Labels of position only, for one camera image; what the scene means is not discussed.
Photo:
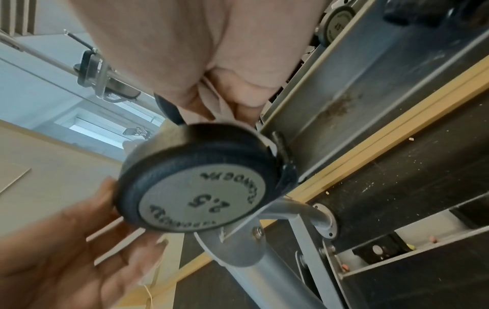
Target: black weight plate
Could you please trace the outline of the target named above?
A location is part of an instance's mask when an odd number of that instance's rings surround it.
[[[224,124],[181,126],[128,156],[115,204],[136,226],[194,232],[253,213],[277,183],[275,158],[252,133]]]

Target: hand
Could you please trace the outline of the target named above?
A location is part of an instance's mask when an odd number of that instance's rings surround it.
[[[136,230],[126,222],[87,241],[116,220],[116,182],[54,216],[0,239],[0,304],[15,309],[109,308],[158,262],[166,242],[145,232],[97,266],[96,258]]]
[[[65,1],[114,68],[212,119],[203,104],[205,77],[235,118],[252,126],[296,67],[331,2]]]

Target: fingers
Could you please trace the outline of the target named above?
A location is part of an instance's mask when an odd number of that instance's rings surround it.
[[[87,232],[100,229],[113,215],[115,180],[106,179],[92,197],[61,211],[31,227],[0,239],[0,265],[10,269],[37,263],[63,249]]]
[[[119,222],[112,229],[103,232],[88,242],[88,248],[95,261],[109,250],[114,248],[118,243],[131,235],[138,228],[130,226],[127,222]]]
[[[158,263],[168,244],[168,241],[156,244],[159,237],[159,234],[145,232],[97,266],[104,277],[101,287],[103,307],[113,306]]]

